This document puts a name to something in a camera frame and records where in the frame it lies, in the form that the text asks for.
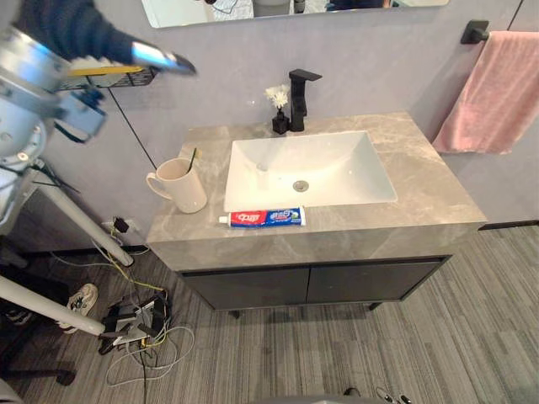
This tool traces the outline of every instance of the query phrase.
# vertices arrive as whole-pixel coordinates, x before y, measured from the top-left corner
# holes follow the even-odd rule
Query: black faucet
[[[291,85],[291,122],[292,132],[301,132],[305,129],[303,117],[307,116],[307,104],[305,103],[305,81],[314,82],[322,78],[319,74],[307,70],[296,69],[288,73],[292,81]]]

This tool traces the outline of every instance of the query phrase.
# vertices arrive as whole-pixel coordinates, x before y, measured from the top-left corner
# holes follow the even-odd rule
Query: sink
[[[226,212],[396,200],[364,130],[232,143]]]

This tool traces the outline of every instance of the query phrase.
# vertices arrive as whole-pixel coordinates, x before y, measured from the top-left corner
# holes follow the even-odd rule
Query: towel
[[[433,146],[505,154],[539,114],[539,33],[491,32]]]

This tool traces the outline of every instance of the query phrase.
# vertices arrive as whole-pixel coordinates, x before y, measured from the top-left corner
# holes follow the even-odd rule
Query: black bracket
[[[461,38],[461,44],[478,44],[488,39],[488,21],[473,19],[468,23]]]

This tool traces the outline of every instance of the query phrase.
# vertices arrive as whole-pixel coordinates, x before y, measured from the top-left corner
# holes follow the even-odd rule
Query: small vase
[[[279,108],[277,115],[271,120],[271,122],[273,122],[273,132],[276,132],[279,135],[285,133],[290,126],[290,120],[285,116],[281,108]]]

